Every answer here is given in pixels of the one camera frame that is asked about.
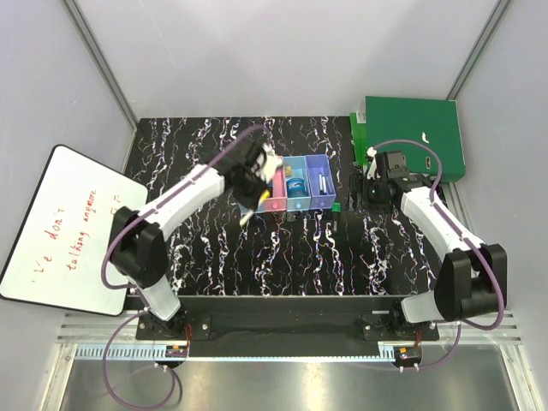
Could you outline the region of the yellow cap white marker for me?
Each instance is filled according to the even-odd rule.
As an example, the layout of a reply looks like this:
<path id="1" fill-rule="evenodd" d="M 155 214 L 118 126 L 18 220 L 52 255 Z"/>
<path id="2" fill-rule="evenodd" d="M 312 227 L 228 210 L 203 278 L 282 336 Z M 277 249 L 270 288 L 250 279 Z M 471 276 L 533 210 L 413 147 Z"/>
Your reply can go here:
<path id="1" fill-rule="evenodd" d="M 255 214 L 255 212 L 263 205 L 263 203 L 270 197 L 270 192 L 268 190 L 265 190 L 261 196 L 259 197 L 259 201 L 257 206 L 254 209 L 247 210 L 240 219 L 240 226 L 245 226 L 251 217 Z"/>

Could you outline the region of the pink bin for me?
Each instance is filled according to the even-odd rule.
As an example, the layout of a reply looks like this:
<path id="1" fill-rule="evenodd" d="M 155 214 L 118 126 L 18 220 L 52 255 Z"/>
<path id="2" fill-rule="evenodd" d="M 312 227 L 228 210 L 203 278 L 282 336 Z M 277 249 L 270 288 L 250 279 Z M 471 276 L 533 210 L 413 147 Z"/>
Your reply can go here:
<path id="1" fill-rule="evenodd" d="M 287 194 L 283 170 L 276 172 L 269 186 L 271 195 L 263 203 L 265 212 L 278 212 L 287 210 Z"/>

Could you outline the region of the green cap grey marker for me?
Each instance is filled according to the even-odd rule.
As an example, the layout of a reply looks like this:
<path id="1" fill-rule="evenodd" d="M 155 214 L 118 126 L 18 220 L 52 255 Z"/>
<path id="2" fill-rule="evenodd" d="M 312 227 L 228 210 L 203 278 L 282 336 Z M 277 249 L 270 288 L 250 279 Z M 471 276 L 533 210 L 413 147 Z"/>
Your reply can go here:
<path id="1" fill-rule="evenodd" d="M 341 218 L 341 204 L 334 202 L 331 208 L 331 232 L 337 234 Z"/>

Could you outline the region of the purple bin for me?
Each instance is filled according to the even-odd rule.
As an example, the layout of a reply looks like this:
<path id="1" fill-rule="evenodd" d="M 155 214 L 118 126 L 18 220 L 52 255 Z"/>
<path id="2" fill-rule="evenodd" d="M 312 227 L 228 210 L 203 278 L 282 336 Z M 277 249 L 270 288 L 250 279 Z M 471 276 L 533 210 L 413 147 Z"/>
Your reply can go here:
<path id="1" fill-rule="evenodd" d="M 325 154 L 313 154 L 306 155 L 305 159 L 311 196 L 310 209 L 331 209 L 337 192 L 328 157 Z"/>

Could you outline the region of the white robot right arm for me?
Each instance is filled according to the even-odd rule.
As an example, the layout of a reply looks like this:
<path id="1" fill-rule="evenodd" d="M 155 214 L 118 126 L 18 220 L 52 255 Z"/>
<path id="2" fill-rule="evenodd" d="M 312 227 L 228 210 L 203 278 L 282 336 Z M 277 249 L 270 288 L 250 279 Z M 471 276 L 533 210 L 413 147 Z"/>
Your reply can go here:
<path id="1" fill-rule="evenodd" d="M 467 229 L 439 198 L 439 181 L 411 173 L 402 152 L 369 148 L 366 156 L 367 173 L 358 179 L 362 207 L 379 214 L 400 212 L 419 228 L 441 261 L 433 290 L 405 297 L 391 309 L 391 334 L 404 340 L 428 323 L 457 321 L 497 329 L 507 304 L 504 248 Z"/>

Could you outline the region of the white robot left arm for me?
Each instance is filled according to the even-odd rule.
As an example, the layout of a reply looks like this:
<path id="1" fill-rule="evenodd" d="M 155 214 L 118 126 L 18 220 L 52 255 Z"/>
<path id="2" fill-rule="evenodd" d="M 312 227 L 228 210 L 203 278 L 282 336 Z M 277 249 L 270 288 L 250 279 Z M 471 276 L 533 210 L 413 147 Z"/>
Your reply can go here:
<path id="1" fill-rule="evenodd" d="M 115 213 L 109 246 L 101 267 L 108 289 L 119 289 L 106 278 L 110 268 L 128 279 L 141 295 L 163 337 L 179 337 L 185 327 L 182 304 L 167 279 L 166 242 L 200 207 L 230 191 L 247 209 L 256 211 L 283 161 L 267 143 L 245 140 L 227 148 L 208 164 L 198 164 L 174 187 L 138 210 L 126 206 Z"/>

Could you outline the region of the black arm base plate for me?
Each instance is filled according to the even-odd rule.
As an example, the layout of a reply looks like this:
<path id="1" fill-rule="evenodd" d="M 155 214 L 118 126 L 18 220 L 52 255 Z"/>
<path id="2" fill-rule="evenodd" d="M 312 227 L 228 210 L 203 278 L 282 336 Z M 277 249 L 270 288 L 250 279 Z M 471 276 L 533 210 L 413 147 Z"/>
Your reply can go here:
<path id="1" fill-rule="evenodd" d="M 190 338 L 190 358 L 214 360 L 368 360 L 380 343 L 436 342 L 430 325 L 399 331 L 398 296 L 185 296 L 174 331 L 147 314 L 139 340 Z"/>

